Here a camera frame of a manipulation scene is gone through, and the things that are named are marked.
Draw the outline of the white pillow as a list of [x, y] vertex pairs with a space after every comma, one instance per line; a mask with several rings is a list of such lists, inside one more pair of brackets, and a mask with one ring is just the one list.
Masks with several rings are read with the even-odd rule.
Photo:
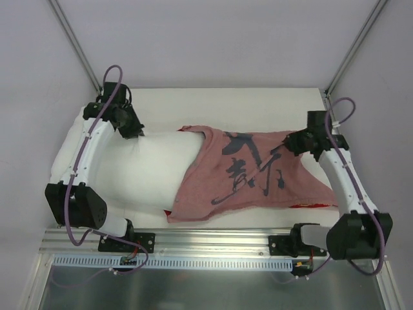
[[[68, 167], [81, 134], [79, 114], [52, 165], [50, 181]], [[204, 135], [161, 132], [124, 139], [116, 133], [103, 151], [92, 184], [111, 212], [171, 210], [188, 168], [195, 162]]]

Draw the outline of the pink printed pillowcase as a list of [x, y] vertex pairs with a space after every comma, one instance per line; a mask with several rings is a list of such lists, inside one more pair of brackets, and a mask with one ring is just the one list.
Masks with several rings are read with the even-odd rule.
[[333, 190], [283, 146], [287, 131], [241, 133], [200, 125], [180, 131], [202, 134], [204, 141], [166, 212], [170, 223], [207, 221], [249, 207], [337, 205]]

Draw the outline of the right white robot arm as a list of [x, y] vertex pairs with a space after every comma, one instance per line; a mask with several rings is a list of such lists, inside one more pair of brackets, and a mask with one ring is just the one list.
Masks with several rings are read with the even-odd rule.
[[296, 224], [291, 230], [290, 250], [303, 255], [315, 246], [329, 252], [334, 260], [383, 260], [392, 218], [379, 212], [368, 197], [346, 139], [332, 133], [330, 114], [309, 111], [307, 127], [288, 134], [283, 144], [295, 156], [308, 152], [314, 157], [328, 178], [339, 209], [339, 219], [332, 227]]

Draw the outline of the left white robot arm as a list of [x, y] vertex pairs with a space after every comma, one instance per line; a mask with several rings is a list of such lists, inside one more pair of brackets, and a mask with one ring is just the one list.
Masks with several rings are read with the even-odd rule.
[[121, 252], [135, 244], [132, 222], [108, 211], [107, 204], [93, 190], [103, 151], [114, 134], [128, 140], [143, 135], [143, 124], [132, 106], [132, 93], [124, 84], [105, 82], [103, 93], [90, 102], [81, 116], [81, 134], [68, 167], [50, 181], [46, 200], [59, 225], [87, 228], [113, 236]]

